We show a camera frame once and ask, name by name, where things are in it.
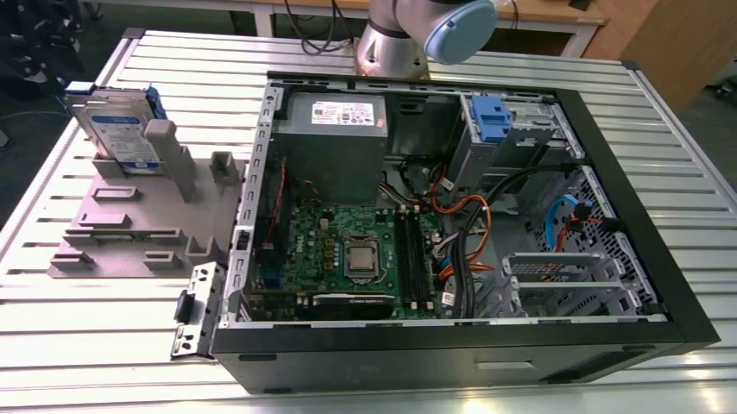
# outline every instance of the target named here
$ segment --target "wooden table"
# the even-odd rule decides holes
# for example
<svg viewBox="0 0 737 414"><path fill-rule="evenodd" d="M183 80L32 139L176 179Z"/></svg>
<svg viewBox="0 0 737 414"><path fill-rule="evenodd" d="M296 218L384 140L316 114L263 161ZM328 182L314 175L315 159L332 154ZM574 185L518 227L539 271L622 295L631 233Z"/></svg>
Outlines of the wooden table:
<svg viewBox="0 0 737 414"><path fill-rule="evenodd" d="M218 9L254 13L256 34L274 37L272 15L284 14L283 0L97 0L99 3L135 4L188 9ZM346 17L367 19L371 0L338 0ZM330 16L331 0L288 0L291 12L299 15ZM517 0L519 30L537 30L570 34L561 56L579 58L597 28L607 24L607 16L595 3L579 11L567 6L567 0ZM498 27L511 28L511 3L498 11Z"/></svg>

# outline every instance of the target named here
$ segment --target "side panel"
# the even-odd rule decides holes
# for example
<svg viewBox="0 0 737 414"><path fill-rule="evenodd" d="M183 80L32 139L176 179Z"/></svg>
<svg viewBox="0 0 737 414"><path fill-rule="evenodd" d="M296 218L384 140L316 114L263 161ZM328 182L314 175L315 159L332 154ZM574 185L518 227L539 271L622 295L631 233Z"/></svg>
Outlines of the side panel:
<svg viewBox="0 0 737 414"><path fill-rule="evenodd" d="M583 382L666 346L456 348L218 354L251 393L406 390Z"/></svg>

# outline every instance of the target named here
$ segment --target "blue drive bracket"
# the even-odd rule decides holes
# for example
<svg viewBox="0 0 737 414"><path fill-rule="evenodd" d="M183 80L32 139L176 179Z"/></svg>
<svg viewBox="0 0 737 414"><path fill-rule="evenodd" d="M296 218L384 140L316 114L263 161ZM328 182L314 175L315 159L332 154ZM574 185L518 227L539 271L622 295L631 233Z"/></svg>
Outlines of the blue drive bracket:
<svg viewBox="0 0 737 414"><path fill-rule="evenodd" d="M471 97L473 119L483 142L502 142L511 130L511 112L498 97Z"/></svg>

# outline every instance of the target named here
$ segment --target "metal bracket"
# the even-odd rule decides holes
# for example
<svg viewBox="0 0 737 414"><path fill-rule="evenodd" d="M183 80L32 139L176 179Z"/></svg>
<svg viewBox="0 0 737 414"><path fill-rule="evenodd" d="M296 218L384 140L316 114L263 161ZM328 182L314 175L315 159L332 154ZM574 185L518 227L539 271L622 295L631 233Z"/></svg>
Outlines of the metal bracket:
<svg viewBox="0 0 737 414"><path fill-rule="evenodd" d="M224 269L215 262L195 266L188 288L181 292L175 319L180 323L172 344L172 360L211 360L209 341L218 322Z"/></svg>

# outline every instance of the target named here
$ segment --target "red cable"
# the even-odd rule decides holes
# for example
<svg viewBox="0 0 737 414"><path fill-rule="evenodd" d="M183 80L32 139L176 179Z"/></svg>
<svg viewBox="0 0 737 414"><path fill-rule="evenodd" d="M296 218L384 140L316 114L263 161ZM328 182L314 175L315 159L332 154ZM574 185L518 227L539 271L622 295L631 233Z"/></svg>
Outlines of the red cable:
<svg viewBox="0 0 737 414"><path fill-rule="evenodd" d="M287 181L287 160L282 159L282 161L280 161L279 195L276 196L276 203L274 204L272 222L268 225L268 233L266 233L264 242L262 243L262 247L259 248L259 250L262 248L264 248L266 243L268 243L268 241L272 238L274 228L276 227L276 215L279 214L279 210L280 210L280 200L282 200L282 196L284 194L284 183L286 183L286 181Z"/></svg>

